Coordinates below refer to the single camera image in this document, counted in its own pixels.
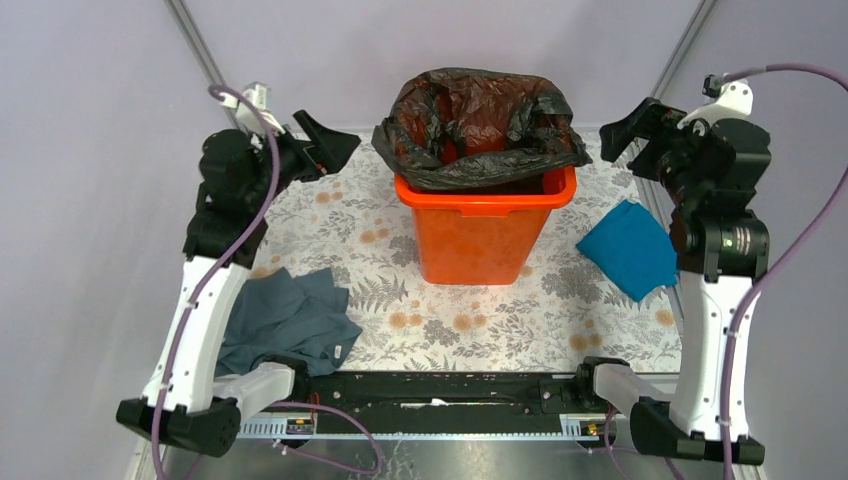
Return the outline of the black plastic trash bag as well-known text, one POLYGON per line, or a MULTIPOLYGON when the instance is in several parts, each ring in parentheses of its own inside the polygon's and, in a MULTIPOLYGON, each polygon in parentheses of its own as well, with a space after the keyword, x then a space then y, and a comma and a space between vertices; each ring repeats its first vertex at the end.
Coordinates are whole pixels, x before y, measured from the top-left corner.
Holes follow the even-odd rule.
POLYGON ((371 144, 417 189, 492 189, 590 164, 573 117, 544 77, 445 67, 401 87, 371 144))

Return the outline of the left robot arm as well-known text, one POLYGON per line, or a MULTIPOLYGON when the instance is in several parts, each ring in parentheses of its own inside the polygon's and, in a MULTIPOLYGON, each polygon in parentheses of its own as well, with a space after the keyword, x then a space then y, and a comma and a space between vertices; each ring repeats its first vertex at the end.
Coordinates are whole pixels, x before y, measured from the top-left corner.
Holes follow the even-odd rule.
POLYGON ((295 137, 272 126, 224 129, 203 143, 195 212, 183 246, 179 302, 166 343, 142 393, 122 400, 117 422, 139 436, 210 457, 227 453, 242 425, 277 402, 309 401, 311 372, 289 354, 253 356, 244 374, 218 374, 230 314, 267 230, 270 203, 295 181, 339 173, 360 145, 305 111, 295 137))

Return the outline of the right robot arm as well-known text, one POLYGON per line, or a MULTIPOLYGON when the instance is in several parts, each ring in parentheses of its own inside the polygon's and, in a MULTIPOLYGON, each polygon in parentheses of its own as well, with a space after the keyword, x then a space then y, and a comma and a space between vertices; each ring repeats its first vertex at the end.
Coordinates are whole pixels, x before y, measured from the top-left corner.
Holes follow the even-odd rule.
POLYGON ((590 356, 577 370, 575 402, 589 412, 607 404, 621 412, 643 454, 759 466, 765 449, 749 432, 745 361, 758 299, 752 287, 767 271, 770 236, 749 202, 771 161, 770 135, 744 106, 713 103, 688 113, 646 98, 600 137, 608 162, 643 140, 630 170, 659 183, 673 202, 670 240, 685 326, 672 394, 623 360, 590 356))

